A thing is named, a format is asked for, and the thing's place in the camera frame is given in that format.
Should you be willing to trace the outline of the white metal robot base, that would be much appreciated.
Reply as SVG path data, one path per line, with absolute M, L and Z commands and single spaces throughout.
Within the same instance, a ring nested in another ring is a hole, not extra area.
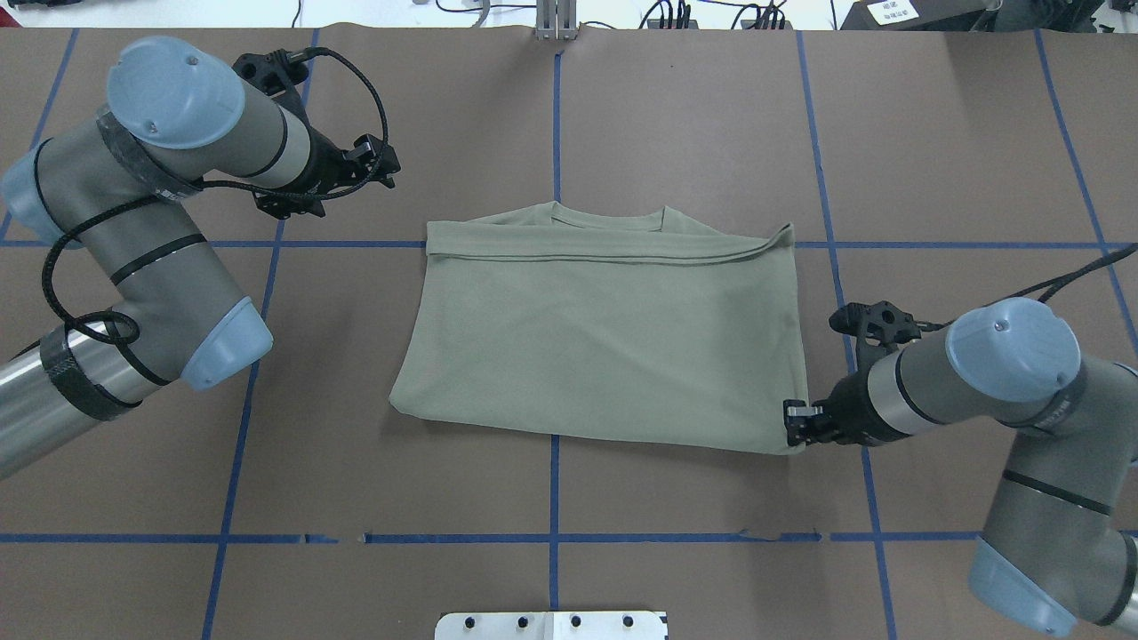
M 665 612 L 452 612 L 435 639 L 668 639 Z

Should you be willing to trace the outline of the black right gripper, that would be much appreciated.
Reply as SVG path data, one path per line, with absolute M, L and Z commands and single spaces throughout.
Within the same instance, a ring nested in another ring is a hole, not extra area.
M 898 353 L 900 345 L 920 339 L 921 329 L 914 317 L 885 300 L 874 304 L 851 302 L 828 315 L 828 328 L 853 337 L 856 372 L 838 381 L 828 397 L 813 404 L 805 400 L 783 402 L 786 445 L 838 443 L 875 448 L 905 438 L 907 435 L 887 425 L 869 401 L 869 370 Z

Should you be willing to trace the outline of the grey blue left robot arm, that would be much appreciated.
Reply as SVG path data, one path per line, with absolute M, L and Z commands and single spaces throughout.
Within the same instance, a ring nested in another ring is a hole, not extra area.
M 366 89 L 377 134 L 349 147 L 310 122 L 310 60 L 340 61 Z M 178 36 L 143 36 L 108 72 L 94 118 L 28 150 L 3 200 L 48 244 L 40 286 L 60 321 L 3 366 L 3 478 L 138 408 L 171 381 L 211 389 L 273 346 L 259 307 L 184 203 L 251 195 L 284 221 L 401 169 L 381 95 L 325 47 L 233 64 Z

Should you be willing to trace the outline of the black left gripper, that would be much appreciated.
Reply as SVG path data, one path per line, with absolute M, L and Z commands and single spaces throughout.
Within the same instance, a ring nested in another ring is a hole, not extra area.
M 341 148 L 310 124 L 300 84 L 310 80 L 308 64 L 316 58 L 339 61 L 362 82 L 381 120 L 379 134 L 365 133 L 349 148 Z M 324 218 L 325 202 L 357 192 L 371 182 L 394 189 L 401 161 L 389 140 L 382 98 L 370 77 L 344 54 L 333 50 L 244 54 L 233 69 L 277 104 L 284 118 L 277 157 L 264 169 L 244 177 L 244 190 L 251 192 L 257 210 L 279 221 L 292 215 Z

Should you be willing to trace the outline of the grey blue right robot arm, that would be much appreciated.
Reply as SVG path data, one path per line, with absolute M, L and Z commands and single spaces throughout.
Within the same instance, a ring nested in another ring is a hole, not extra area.
M 850 303 L 828 325 L 856 340 L 856 372 L 820 401 L 785 400 L 789 445 L 881 446 L 979 418 L 1009 428 L 970 591 L 1042 635 L 1079 622 L 1135 635 L 1135 538 L 1112 526 L 1135 465 L 1133 367 L 1085 354 L 1029 297 L 947 325 Z

